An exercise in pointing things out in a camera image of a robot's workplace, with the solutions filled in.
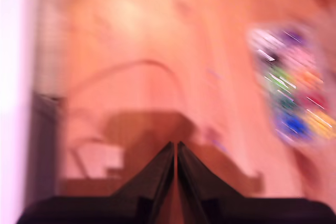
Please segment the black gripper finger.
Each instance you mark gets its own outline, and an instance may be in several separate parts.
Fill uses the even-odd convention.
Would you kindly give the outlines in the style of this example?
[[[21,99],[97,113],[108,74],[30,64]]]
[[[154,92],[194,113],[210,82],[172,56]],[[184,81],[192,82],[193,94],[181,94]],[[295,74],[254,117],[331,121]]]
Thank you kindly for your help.
[[[155,223],[174,177],[174,145],[158,154],[113,195],[112,223]]]
[[[215,175],[182,141],[177,145],[177,173],[195,223],[238,223],[225,204],[242,195]]]

